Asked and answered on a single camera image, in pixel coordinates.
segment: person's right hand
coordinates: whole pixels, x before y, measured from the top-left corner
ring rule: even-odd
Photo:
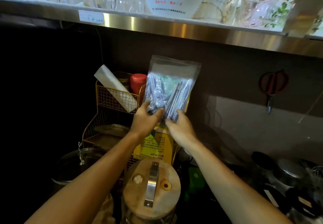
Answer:
[[[177,109],[177,113],[177,123],[166,119],[166,125],[174,140],[184,149],[189,151],[192,144],[197,143],[198,140],[192,124],[185,113],[180,109]]]

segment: red canister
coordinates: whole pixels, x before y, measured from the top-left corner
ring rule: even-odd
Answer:
[[[140,88],[147,82],[147,75],[145,74],[132,74],[130,77],[130,87],[132,92],[139,95]]]

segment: person's left hand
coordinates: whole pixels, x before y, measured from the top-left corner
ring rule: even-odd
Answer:
[[[129,131],[139,136],[140,143],[155,128],[165,111],[164,108],[160,108],[157,112],[155,112],[155,114],[149,115],[147,113],[147,107],[149,104],[150,101],[146,101],[141,105],[141,107],[138,108],[133,117],[132,125]]]

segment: round wooden lid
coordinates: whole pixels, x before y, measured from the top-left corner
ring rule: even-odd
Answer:
[[[156,185],[153,207],[144,206],[149,172],[152,162],[159,163],[159,177]],[[161,159],[145,158],[127,171],[123,197],[127,207],[136,216],[155,220],[169,214],[176,206],[181,193],[180,179],[175,169]]]

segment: wall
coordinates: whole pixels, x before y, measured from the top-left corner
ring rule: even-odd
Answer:
[[[322,162],[323,98],[299,122],[323,91],[322,59],[115,29],[100,32],[105,64],[113,70],[147,73],[153,54],[202,63],[187,114],[214,151],[226,145],[241,157],[262,151]],[[282,68],[290,81],[275,95],[269,115],[258,81]]]

